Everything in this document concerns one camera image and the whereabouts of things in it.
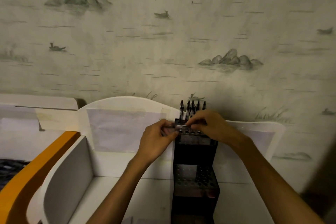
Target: paper taped to wall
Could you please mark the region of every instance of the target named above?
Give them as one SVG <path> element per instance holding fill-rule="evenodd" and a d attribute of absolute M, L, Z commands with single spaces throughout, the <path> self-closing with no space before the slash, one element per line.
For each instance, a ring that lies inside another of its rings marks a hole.
<path fill-rule="evenodd" d="M 4 131 L 39 131 L 34 108 L 0 105 L 0 129 Z"/>
<path fill-rule="evenodd" d="M 137 152 L 145 128 L 162 113 L 87 109 L 93 145 L 96 151 Z"/>

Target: right hand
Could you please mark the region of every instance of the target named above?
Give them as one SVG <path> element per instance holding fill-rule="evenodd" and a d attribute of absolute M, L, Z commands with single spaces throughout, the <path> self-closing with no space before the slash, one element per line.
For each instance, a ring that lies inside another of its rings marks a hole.
<path fill-rule="evenodd" d="M 186 125 L 191 125 L 192 129 L 199 130 L 211 139 L 229 146 L 234 146 L 239 139 L 246 137 L 230 126 L 219 113 L 211 110 L 198 111 L 187 121 Z"/>

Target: orange edge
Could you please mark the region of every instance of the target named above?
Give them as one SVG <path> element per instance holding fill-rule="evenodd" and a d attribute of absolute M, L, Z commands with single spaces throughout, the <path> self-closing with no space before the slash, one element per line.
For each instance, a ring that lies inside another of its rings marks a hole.
<path fill-rule="evenodd" d="M 28 224 L 26 212 L 32 196 L 79 137 L 79 132 L 65 131 L 11 179 L 0 192 L 0 224 Z"/>

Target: desk surface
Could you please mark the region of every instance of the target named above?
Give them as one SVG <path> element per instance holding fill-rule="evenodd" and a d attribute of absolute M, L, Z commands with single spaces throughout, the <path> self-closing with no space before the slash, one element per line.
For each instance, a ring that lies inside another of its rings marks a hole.
<path fill-rule="evenodd" d="M 69 224 L 85 224 L 119 178 L 95 177 Z M 220 183 L 220 197 L 214 213 L 216 224 L 272 224 L 266 206 L 254 184 Z M 173 184 L 171 180 L 141 179 L 125 218 L 169 220 Z"/>

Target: painted mountain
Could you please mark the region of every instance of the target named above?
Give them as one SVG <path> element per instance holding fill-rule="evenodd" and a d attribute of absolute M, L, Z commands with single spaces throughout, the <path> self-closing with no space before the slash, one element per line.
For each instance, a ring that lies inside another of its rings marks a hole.
<path fill-rule="evenodd" d="M 64 8 L 75 14 L 83 14 L 86 10 L 103 11 L 112 3 L 108 0 L 47 0 L 44 5 L 56 10 Z"/>
<path fill-rule="evenodd" d="M 250 59 L 246 55 L 238 57 L 238 52 L 236 49 L 229 50 L 224 57 L 218 55 L 213 59 L 205 59 L 198 63 L 199 65 L 207 68 L 214 67 L 218 69 L 225 68 L 227 72 L 233 72 L 234 70 L 240 68 L 245 70 L 257 69 L 262 66 L 263 63 L 257 59 Z"/>

